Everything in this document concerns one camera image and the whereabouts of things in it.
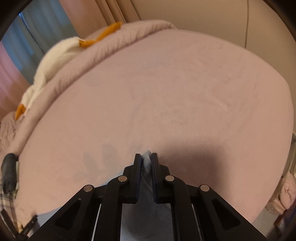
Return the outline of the pink quilted comforter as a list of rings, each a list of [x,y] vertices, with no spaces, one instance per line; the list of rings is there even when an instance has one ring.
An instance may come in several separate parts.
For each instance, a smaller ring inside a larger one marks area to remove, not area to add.
[[[159,31],[174,29],[167,21],[140,21],[124,24],[103,40],[84,49],[65,64],[49,81],[32,107],[15,120],[15,112],[7,114],[1,122],[1,155],[20,155],[35,126],[56,98],[81,75],[104,58],[140,39]]]

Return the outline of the folded dark navy garment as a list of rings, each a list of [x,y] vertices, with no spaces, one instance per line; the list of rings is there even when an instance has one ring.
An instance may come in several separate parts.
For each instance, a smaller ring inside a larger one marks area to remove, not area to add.
[[[3,163],[1,165],[3,192],[6,195],[11,194],[16,190],[17,162],[18,157],[13,153],[9,153],[4,157]]]

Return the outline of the blue white plaid cloth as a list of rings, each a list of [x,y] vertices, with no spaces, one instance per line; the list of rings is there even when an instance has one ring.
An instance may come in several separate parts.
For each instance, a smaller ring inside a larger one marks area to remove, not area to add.
[[[4,194],[3,189],[1,188],[0,202],[1,202],[1,210],[4,209],[8,213],[8,216],[11,218],[11,221],[14,224],[16,231],[18,232],[19,228],[18,228],[18,221],[16,219],[13,196]]]

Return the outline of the white orange goose plush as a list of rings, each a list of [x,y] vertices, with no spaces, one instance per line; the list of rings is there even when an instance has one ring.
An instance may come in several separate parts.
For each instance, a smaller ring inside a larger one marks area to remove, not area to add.
[[[122,22],[111,24],[95,39],[86,40],[79,37],[71,37],[55,44],[41,59],[34,75],[34,82],[25,91],[22,100],[16,109],[15,120],[18,120],[32,107],[33,103],[49,81],[65,64],[78,56],[84,49],[119,30],[121,26]]]

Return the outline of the pink bed sheet mattress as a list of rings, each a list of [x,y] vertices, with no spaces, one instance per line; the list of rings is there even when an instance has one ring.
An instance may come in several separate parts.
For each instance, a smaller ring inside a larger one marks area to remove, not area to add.
[[[47,109],[20,154],[16,216],[57,209],[148,150],[253,221],[282,175],[292,129],[289,86],[269,64],[214,37],[160,31],[101,60]]]

